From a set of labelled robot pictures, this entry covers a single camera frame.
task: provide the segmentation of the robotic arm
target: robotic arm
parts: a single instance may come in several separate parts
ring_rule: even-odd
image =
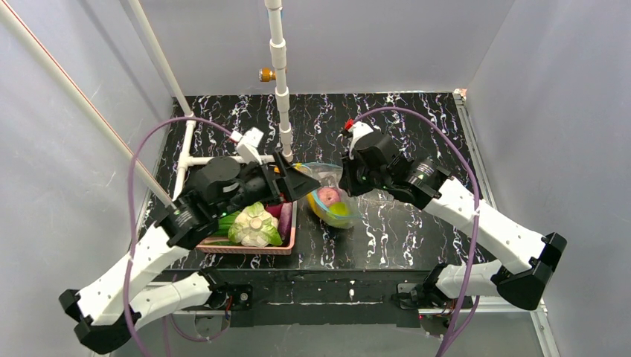
[[[212,269],[143,290],[165,268],[215,232],[221,217],[255,202],[294,202],[320,186],[317,180],[294,169],[279,152],[273,155],[276,173],[274,167],[257,159],[254,146],[243,143],[247,133],[238,136],[237,149],[250,162],[239,164],[230,157],[210,160],[187,180],[182,194],[136,245],[129,280],[129,304],[136,328],[185,307],[207,303],[220,306],[225,300],[227,284]],[[129,255],[122,257],[92,284],[60,295],[65,313],[77,322],[74,331],[79,341],[97,353],[112,352],[131,337],[123,315],[123,276],[128,260]],[[213,299],[219,305],[211,303]]]
[[[351,144],[342,159],[341,189],[350,196],[375,188],[387,191],[397,201],[437,216],[469,236],[473,218],[480,214],[478,243],[497,260],[473,266],[467,295],[501,296],[521,309],[536,309],[565,250],[565,238],[530,231],[483,200],[476,213],[473,194],[449,171],[429,159],[406,158],[390,135],[365,123],[353,124],[345,134],[351,136]],[[440,306],[457,298],[464,270],[464,266],[439,264],[411,292],[410,303]]]

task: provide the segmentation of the pink basket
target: pink basket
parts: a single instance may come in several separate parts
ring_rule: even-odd
[[[202,241],[197,245],[197,249],[203,251],[204,253],[219,253],[219,254],[270,254],[270,255],[290,255],[292,253],[292,248],[294,248],[295,244],[295,229],[296,229],[296,212],[298,211],[298,205],[293,202],[292,203],[292,229],[289,231],[289,242],[287,246],[284,247],[265,247],[265,248],[254,248],[254,247],[244,247],[241,245],[209,245],[204,244],[205,241]]]

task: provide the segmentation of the gray floor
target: gray floor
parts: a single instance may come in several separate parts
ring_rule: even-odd
[[[177,316],[181,328],[194,334],[193,317]],[[213,318],[211,334],[219,329]],[[166,356],[161,322],[145,326],[140,335],[155,357]],[[170,329],[172,356],[434,356],[440,345],[422,329],[398,329],[384,325],[270,326],[230,329],[212,344],[193,343]],[[131,341],[112,357],[141,357]],[[452,345],[446,357],[543,356],[530,314],[480,313]]]

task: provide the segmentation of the black marble table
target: black marble table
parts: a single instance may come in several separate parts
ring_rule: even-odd
[[[265,133],[260,153],[279,146],[278,112],[273,95],[229,95],[187,97],[196,116],[214,120],[228,129],[245,132],[256,126]],[[455,101],[450,93],[390,94],[297,94],[292,95],[289,117],[294,132],[295,162],[341,164],[344,151],[339,130],[349,118],[381,106],[415,110],[436,123],[470,160],[469,148]],[[174,116],[182,110],[175,105]],[[418,119],[395,112],[374,115],[371,123],[389,131],[408,155],[429,156],[452,171],[467,187],[470,183],[458,159],[441,137]],[[175,185],[177,158],[185,123],[169,129],[158,182],[171,193]],[[221,132],[198,124],[193,137],[192,156],[236,155],[234,145]],[[156,198],[147,208],[147,222],[153,221]],[[431,270],[437,263],[461,264],[467,258],[469,240],[451,225],[399,202],[381,191],[359,199],[362,223],[350,230],[329,228],[300,203],[296,244],[289,256],[205,254],[191,252],[175,262],[172,269],[284,268],[284,269],[415,269]],[[478,249],[476,262],[491,256]]]

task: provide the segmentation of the red apple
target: red apple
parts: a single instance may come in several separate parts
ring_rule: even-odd
[[[332,187],[323,187],[319,189],[318,198],[320,199],[320,202],[322,202],[327,208],[342,200],[337,190]]]

